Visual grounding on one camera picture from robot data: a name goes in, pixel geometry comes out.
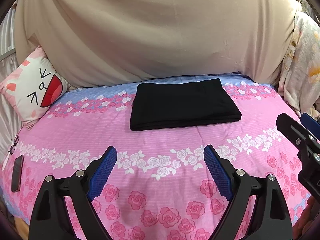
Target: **beige curtain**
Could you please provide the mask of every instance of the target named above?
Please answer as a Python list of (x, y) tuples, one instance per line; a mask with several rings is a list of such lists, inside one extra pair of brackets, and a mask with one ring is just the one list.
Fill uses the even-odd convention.
[(75, 87), (241, 71), (275, 83), (296, 0), (19, 0), (18, 61), (40, 43)]

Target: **cat face pillow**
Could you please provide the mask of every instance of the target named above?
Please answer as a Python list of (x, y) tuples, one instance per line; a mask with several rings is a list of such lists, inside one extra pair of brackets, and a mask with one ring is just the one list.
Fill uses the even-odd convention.
[(0, 83), (0, 93), (27, 129), (38, 122), (68, 88), (68, 82), (54, 70), (41, 46)]

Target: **black towel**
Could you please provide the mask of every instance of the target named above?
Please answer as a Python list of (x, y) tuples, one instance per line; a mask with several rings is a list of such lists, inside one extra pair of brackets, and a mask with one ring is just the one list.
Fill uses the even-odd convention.
[(138, 85), (130, 129), (143, 131), (235, 122), (241, 112), (220, 79), (185, 84)]

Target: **pink floral bedsheet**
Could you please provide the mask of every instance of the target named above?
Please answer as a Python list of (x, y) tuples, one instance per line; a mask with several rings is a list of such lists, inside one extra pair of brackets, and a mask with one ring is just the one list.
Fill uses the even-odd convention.
[[(216, 76), (177, 77), (152, 82), (183, 83)], [(297, 180), (301, 163), (297, 149), (276, 129), (276, 118), (297, 116), (271, 86), (240, 75), (220, 75), (234, 100), (239, 122), (132, 132), (131, 105), (137, 84), (69, 92), (56, 102), (20, 141), (6, 164), (0, 185), (16, 216), (30, 221), (44, 177), (71, 176), (98, 159), (109, 145), (117, 149), (117, 162), (102, 194), (93, 202), (103, 225), (115, 240), (206, 240), (225, 211), (222, 197), (203, 160), (212, 144), (219, 155), (252, 176), (276, 175), (290, 216), (300, 216), (309, 193)], [(198, 104), (205, 102), (186, 102)], [(12, 193), (14, 159), (24, 155), (21, 190)], [(85, 239), (70, 198), (69, 215), (77, 237)], [(244, 236), (254, 198), (237, 234)]]

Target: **smartphone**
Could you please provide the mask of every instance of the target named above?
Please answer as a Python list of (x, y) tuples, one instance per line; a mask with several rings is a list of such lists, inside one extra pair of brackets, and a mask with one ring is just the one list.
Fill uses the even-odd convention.
[(14, 160), (12, 180), (11, 180), (11, 191), (18, 192), (20, 190), (23, 155), (19, 156)]

